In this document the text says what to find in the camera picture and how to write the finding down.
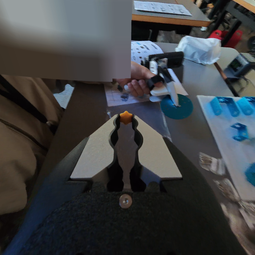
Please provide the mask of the blue round metal disc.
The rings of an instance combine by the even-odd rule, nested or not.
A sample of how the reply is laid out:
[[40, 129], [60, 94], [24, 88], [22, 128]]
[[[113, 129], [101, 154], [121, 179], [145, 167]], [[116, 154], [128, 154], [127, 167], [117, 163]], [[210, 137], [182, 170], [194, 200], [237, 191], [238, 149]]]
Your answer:
[[193, 103], [187, 96], [182, 94], [177, 95], [179, 106], [175, 106], [171, 96], [167, 95], [161, 100], [160, 108], [168, 118], [180, 120], [191, 115], [193, 112]]

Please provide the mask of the clear plastic bag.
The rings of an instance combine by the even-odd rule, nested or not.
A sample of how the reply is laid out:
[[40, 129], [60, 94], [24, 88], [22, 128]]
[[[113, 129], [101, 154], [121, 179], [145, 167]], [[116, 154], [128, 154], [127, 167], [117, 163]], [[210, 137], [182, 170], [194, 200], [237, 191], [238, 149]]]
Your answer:
[[108, 106], [106, 109], [109, 118], [113, 117], [115, 114], [120, 114], [124, 111], [128, 111], [129, 113], [138, 116], [163, 137], [167, 137], [170, 141], [172, 141], [165, 115], [160, 108], [159, 102], [153, 103], [151, 101], [146, 101], [119, 106]]

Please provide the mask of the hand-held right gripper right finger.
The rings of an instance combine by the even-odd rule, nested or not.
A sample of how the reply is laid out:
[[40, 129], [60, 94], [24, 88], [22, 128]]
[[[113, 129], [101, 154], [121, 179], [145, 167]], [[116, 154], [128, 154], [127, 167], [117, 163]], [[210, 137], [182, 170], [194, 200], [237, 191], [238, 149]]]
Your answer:
[[132, 129], [137, 149], [129, 174], [131, 190], [145, 191], [151, 182], [182, 179], [164, 137], [136, 115], [132, 117]]

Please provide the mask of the printed paper sheet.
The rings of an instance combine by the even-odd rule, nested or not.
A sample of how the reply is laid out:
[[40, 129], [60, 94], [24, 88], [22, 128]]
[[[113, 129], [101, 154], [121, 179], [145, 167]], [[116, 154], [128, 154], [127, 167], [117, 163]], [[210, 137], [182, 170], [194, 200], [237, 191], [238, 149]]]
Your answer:
[[133, 1], [133, 3], [134, 9], [138, 11], [192, 16], [190, 11], [188, 11], [183, 5], [179, 4], [147, 1]]

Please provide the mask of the white crumpled plastic bag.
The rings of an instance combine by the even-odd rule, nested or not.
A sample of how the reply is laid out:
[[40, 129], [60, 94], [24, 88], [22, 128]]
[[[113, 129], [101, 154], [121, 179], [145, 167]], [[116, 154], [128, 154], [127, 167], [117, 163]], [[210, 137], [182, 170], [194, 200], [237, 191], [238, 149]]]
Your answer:
[[183, 52], [184, 58], [198, 64], [211, 65], [217, 62], [221, 55], [221, 40], [216, 38], [183, 37], [176, 52]]

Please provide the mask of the grey device with green display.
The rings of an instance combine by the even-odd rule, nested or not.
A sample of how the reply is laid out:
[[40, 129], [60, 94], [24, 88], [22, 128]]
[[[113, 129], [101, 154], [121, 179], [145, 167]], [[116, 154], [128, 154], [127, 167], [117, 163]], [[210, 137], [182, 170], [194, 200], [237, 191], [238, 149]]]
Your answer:
[[224, 69], [227, 78], [242, 78], [255, 69], [255, 58], [249, 53], [239, 53]]

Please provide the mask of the small bags of screws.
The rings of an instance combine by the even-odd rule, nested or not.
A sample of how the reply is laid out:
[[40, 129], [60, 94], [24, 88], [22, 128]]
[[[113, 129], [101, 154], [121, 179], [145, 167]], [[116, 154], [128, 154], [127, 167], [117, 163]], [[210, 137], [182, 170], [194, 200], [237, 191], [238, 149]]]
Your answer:
[[[199, 164], [203, 169], [218, 176], [224, 176], [225, 174], [225, 166], [222, 159], [216, 159], [200, 152]], [[244, 238], [254, 243], [254, 202], [246, 202], [241, 200], [241, 197], [234, 188], [233, 184], [227, 178], [214, 180], [214, 183], [221, 191], [222, 195], [230, 201], [228, 206], [222, 204], [222, 208], [224, 213], [226, 213], [229, 222], [231, 223], [231, 227], [237, 229], [238, 236], [242, 235]]]

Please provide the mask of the yellow handled screwdriver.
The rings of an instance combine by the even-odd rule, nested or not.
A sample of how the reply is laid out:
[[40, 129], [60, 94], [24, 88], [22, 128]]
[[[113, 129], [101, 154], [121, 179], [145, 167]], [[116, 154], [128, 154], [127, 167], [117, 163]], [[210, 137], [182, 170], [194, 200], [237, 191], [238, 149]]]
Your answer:
[[120, 116], [120, 122], [123, 123], [124, 125], [132, 123], [133, 121], [133, 114], [129, 113], [128, 111], [124, 111], [123, 113], [120, 113], [119, 116]]

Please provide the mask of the white foam tray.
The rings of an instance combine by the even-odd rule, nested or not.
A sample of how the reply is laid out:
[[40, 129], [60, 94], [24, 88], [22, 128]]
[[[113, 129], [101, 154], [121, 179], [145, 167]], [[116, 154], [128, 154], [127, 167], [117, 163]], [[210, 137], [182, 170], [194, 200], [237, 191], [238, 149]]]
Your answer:
[[[213, 98], [213, 96], [197, 96], [202, 112], [239, 196], [242, 200], [254, 201], [255, 187], [247, 180], [246, 176], [247, 170], [254, 166], [255, 161], [254, 113], [251, 116], [245, 116], [236, 103], [241, 97], [233, 97], [240, 110], [240, 115], [232, 117], [227, 105], [220, 103], [223, 112], [221, 115], [215, 116], [210, 106], [210, 101]], [[230, 127], [235, 123], [247, 126], [248, 140], [238, 142], [232, 138], [237, 135], [237, 130]]]

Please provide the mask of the neighbouring desk with orange edge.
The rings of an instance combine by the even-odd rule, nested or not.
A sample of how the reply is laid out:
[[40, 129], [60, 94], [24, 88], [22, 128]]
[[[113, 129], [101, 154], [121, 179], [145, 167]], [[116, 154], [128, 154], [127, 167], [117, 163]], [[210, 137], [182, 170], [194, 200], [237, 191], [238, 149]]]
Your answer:
[[135, 10], [134, 3], [132, 3], [132, 21], [144, 21], [160, 24], [174, 24], [187, 25], [192, 27], [208, 27], [211, 20], [197, 7], [191, 0], [146, 0], [148, 2], [161, 2], [183, 5], [190, 11], [192, 16], [175, 15], [175, 14], [161, 14], [154, 12], [146, 12]]

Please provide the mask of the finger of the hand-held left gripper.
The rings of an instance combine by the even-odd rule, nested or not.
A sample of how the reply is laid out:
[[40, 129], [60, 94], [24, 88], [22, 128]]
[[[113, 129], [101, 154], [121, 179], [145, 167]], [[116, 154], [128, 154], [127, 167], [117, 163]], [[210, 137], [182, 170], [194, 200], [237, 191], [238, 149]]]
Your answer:
[[175, 83], [167, 69], [162, 69], [164, 84], [175, 107], [180, 107], [179, 98], [175, 90]]

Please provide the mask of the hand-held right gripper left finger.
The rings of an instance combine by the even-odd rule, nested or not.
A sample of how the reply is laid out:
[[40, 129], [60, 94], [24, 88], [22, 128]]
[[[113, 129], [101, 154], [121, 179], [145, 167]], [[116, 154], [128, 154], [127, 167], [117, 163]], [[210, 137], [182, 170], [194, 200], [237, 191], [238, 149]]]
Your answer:
[[115, 148], [119, 128], [120, 115], [116, 114], [89, 136], [71, 180], [100, 182], [108, 191], [123, 190], [123, 170]]

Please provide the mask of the white instruction manual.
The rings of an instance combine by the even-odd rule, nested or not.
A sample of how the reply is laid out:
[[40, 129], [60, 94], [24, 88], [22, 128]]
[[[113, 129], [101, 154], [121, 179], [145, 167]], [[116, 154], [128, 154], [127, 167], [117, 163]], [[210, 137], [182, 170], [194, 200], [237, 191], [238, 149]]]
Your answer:
[[[131, 42], [131, 60], [141, 64], [145, 61], [149, 55], [162, 54], [162, 49], [151, 41], [133, 41]], [[182, 78], [183, 71], [183, 60], [180, 61], [180, 65], [175, 65], [174, 68], [168, 68], [168, 72], [174, 82], [175, 91], [177, 94], [187, 96], [188, 93], [183, 88], [180, 80], [178, 79], [174, 71], [180, 71], [180, 77]], [[115, 85], [104, 85], [107, 105], [109, 107], [120, 106], [126, 104], [134, 104], [149, 101], [150, 95], [144, 94], [142, 97], [134, 97], [130, 94], [128, 87], [121, 88], [118, 84]]]

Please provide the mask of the red plastic object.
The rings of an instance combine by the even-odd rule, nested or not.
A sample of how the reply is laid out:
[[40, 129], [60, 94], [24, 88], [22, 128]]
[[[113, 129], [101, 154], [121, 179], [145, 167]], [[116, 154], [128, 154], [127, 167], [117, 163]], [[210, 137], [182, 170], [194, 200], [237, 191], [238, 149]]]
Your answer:
[[[218, 40], [223, 40], [228, 31], [222, 31], [222, 30], [214, 30], [210, 35], [209, 38], [216, 38]], [[230, 40], [224, 47], [229, 47], [229, 48], [235, 48], [237, 44], [240, 42], [241, 37], [243, 35], [243, 32], [241, 30], [237, 30], [234, 32], [234, 34], [231, 36]]]

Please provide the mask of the blue servo bracket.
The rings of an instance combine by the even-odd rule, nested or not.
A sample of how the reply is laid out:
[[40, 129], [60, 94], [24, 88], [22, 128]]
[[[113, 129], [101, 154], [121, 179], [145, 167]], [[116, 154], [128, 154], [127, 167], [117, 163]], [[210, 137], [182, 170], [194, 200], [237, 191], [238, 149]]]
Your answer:
[[230, 126], [237, 130], [237, 135], [232, 138], [238, 142], [242, 142], [249, 139], [247, 126], [241, 123], [235, 123]]

